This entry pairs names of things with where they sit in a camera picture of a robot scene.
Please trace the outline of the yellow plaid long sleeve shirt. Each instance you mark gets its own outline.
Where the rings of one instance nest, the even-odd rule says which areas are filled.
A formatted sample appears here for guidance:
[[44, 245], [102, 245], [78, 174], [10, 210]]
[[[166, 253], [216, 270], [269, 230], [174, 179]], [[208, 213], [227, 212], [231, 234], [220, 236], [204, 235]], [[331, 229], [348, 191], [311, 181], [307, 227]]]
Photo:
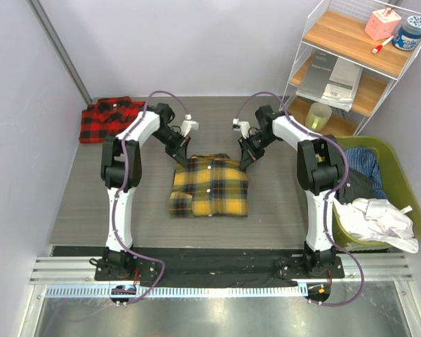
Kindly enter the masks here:
[[168, 200], [172, 218], [248, 215], [248, 176], [227, 154], [193, 155], [178, 164]]

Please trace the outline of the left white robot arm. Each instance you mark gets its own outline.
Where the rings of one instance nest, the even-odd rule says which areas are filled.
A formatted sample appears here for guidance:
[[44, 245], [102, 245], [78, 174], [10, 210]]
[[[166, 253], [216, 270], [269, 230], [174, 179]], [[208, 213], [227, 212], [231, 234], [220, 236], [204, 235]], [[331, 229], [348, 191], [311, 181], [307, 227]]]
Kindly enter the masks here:
[[139, 275], [153, 280], [161, 272], [162, 262], [133, 250], [131, 220], [133, 198], [142, 178], [141, 147], [150, 136], [165, 146], [165, 153], [177, 163], [187, 163], [189, 133], [199, 128], [190, 114], [179, 127], [171, 126], [174, 111], [164, 103], [144, 106], [129, 126], [116, 136], [107, 136], [102, 144], [100, 177], [109, 202], [109, 230], [102, 257], [95, 266], [95, 280], [129, 280]]

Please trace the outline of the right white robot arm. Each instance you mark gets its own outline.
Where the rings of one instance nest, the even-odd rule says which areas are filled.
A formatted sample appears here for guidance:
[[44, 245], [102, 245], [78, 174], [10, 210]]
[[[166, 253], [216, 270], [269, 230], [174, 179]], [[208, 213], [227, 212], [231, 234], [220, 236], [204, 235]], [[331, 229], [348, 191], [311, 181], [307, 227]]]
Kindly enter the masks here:
[[333, 136], [310, 131], [291, 115], [275, 112], [269, 105], [260, 107], [255, 118], [259, 127], [254, 132], [247, 121], [237, 117], [232, 120], [233, 129], [241, 132], [240, 168], [244, 170], [258, 161], [276, 140], [296, 150], [297, 179], [307, 198], [308, 229], [302, 266], [310, 277], [320, 277], [335, 264], [332, 208], [335, 188], [346, 178], [345, 155]]

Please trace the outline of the red black plaid shirt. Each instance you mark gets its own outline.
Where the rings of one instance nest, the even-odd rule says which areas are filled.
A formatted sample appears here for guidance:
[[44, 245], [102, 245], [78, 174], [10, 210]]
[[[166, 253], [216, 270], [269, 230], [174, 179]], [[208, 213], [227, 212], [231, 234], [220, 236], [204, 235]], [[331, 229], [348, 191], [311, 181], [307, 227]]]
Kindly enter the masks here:
[[101, 98], [89, 104], [81, 113], [79, 142], [102, 143], [107, 136], [116, 136], [135, 121], [144, 105], [145, 101], [129, 96]]

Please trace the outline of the pale green mug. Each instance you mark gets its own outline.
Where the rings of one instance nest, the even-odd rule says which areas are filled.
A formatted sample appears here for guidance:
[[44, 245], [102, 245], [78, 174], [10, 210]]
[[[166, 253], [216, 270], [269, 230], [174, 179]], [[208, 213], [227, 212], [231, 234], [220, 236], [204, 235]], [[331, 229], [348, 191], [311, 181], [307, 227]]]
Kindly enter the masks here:
[[312, 103], [305, 119], [305, 126], [312, 131], [321, 131], [332, 116], [332, 107], [323, 103]]

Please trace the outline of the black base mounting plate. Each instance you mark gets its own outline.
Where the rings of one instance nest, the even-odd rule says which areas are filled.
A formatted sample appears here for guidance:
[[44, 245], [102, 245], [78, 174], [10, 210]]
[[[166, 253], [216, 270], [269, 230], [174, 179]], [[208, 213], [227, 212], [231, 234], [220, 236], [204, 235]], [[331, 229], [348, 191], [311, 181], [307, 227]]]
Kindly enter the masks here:
[[[142, 248], [136, 252], [156, 262], [128, 258], [123, 268], [105, 252], [93, 246], [57, 246], [55, 257], [84, 257], [94, 269], [96, 281], [139, 281], [142, 286], [175, 288], [267, 288], [295, 286], [300, 279], [342, 279], [345, 271], [340, 257], [329, 265], [306, 268], [301, 249], [198, 249]], [[159, 261], [166, 264], [161, 270]]]

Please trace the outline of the white paper manuals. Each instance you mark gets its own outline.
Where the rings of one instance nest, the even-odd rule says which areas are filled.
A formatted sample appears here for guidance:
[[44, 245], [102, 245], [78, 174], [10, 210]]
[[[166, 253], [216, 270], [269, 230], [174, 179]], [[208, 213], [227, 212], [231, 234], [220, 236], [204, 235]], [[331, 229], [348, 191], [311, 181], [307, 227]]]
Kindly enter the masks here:
[[321, 96], [303, 93], [298, 88], [297, 97], [316, 103], [323, 103], [336, 109], [350, 111], [354, 104], [363, 68], [342, 58], [338, 58], [329, 82]]

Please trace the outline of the blue checked shirt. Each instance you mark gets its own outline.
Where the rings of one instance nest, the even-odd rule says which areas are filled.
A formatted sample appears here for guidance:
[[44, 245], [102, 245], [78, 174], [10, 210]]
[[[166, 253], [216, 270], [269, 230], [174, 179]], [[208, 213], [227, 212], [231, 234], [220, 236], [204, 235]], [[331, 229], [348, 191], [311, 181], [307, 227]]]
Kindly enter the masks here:
[[377, 157], [367, 147], [353, 147], [345, 150], [350, 169], [354, 169], [367, 177], [373, 186], [373, 195], [376, 199], [386, 199], [387, 195], [382, 189], [382, 176]]

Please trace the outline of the grey setup guide booklet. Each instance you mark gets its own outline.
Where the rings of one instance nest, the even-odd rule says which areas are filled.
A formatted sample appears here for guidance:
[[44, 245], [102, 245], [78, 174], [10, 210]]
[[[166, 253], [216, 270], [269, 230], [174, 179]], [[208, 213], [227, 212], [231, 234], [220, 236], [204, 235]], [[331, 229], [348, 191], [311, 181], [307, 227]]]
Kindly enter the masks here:
[[329, 82], [338, 57], [330, 53], [317, 51], [312, 58], [298, 89], [303, 93], [321, 96]]

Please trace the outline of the white shirt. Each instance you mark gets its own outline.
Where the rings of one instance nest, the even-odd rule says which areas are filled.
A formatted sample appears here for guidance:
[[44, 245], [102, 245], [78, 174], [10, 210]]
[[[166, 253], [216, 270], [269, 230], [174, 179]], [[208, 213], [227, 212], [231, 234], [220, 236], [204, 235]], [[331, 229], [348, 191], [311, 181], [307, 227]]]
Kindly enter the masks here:
[[413, 208], [396, 208], [388, 199], [358, 198], [351, 203], [334, 201], [342, 229], [362, 242], [390, 244], [408, 253], [417, 253], [419, 243], [413, 221], [407, 216]]

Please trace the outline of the red white marker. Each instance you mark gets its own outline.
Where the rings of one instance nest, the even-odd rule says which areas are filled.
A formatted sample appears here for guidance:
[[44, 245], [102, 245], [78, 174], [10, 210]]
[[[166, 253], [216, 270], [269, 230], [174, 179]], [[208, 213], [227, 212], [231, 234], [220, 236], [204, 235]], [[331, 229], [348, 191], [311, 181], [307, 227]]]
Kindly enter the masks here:
[[379, 53], [389, 42], [391, 42], [394, 38], [394, 35], [391, 35], [388, 39], [386, 39], [385, 41], [383, 41], [380, 45], [376, 46], [371, 53], [372, 54], [377, 54]]

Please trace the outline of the pink cube power strip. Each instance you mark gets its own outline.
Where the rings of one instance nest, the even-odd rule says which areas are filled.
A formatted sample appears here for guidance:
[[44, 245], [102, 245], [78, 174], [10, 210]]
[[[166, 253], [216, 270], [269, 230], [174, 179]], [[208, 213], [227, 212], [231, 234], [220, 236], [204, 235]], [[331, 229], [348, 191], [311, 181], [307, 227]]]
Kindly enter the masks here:
[[383, 8], [371, 13], [364, 31], [374, 41], [387, 39], [400, 21], [401, 16], [393, 8]]

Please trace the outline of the blue lidded jar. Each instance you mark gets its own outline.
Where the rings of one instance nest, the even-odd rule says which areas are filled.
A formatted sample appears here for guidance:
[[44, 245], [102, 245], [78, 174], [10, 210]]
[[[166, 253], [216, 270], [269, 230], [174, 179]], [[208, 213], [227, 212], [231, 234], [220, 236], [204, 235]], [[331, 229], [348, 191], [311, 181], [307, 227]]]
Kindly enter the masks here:
[[407, 17], [392, 39], [392, 45], [402, 51], [412, 51], [421, 40], [421, 16]]

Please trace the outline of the grey corner wall post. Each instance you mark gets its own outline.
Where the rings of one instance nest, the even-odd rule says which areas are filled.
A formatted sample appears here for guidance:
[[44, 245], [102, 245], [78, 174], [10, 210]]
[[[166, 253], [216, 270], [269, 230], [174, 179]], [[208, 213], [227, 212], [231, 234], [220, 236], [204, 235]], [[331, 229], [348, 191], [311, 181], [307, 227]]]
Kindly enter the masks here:
[[31, 8], [36, 19], [39, 21], [39, 24], [41, 25], [55, 53], [57, 54], [61, 63], [63, 64], [66, 72], [68, 73], [69, 77], [76, 86], [76, 89], [79, 92], [80, 96], [83, 98], [86, 104], [92, 103], [92, 97], [88, 92], [78, 71], [76, 70], [72, 59], [70, 58], [66, 48], [64, 47], [42, 3], [40, 2], [40, 0], [26, 0], [26, 2]]

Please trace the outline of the aluminium rail frame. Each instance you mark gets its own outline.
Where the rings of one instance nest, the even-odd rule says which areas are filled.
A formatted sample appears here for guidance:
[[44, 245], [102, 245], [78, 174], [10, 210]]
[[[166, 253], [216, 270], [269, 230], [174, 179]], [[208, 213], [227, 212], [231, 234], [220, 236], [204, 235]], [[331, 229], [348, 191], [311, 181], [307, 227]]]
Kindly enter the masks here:
[[[412, 336], [421, 336], [421, 312], [415, 297], [413, 276], [402, 253], [355, 253], [353, 256], [340, 255], [345, 276], [342, 279], [300, 279], [295, 284], [306, 284], [308, 295], [310, 291], [322, 285], [335, 287], [345, 285], [352, 289], [358, 285], [362, 294], [355, 293], [343, 300], [343, 305], [354, 303], [366, 297], [366, 287], [376, 283], [390, 283], [398, 297], [406, 324]], [[128, 281], [96, 281], [94, 269], [88, 266], [84, 257], [39, 257], [36, 259], [29, 281], [32, 286], [25, 319], [22, 324], [21, 336], [28, 336], [36, 331], [36, 315], [41, 313], [37, 299], [45, 300], [48, 286], [65, 284], [129, 284]]]

